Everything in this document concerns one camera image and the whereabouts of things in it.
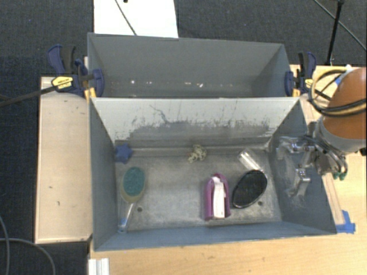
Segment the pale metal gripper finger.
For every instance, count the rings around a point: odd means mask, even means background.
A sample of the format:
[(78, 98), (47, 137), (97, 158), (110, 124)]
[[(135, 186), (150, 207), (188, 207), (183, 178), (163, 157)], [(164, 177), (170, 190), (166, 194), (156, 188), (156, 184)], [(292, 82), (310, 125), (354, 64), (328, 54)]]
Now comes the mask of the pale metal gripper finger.
[(300, 153), (300, 147), (298, 146), (298, 137), (286, 137), (279, 138), (279, 145), (276, 148), (276, 157), (278, 160), (283, 160), (286, 154), (298, 154)]
[(287, 171), (289, 185), (287, 194), (289, 197), (303, 197), (311, 183), (304, 168), (290, 169)]

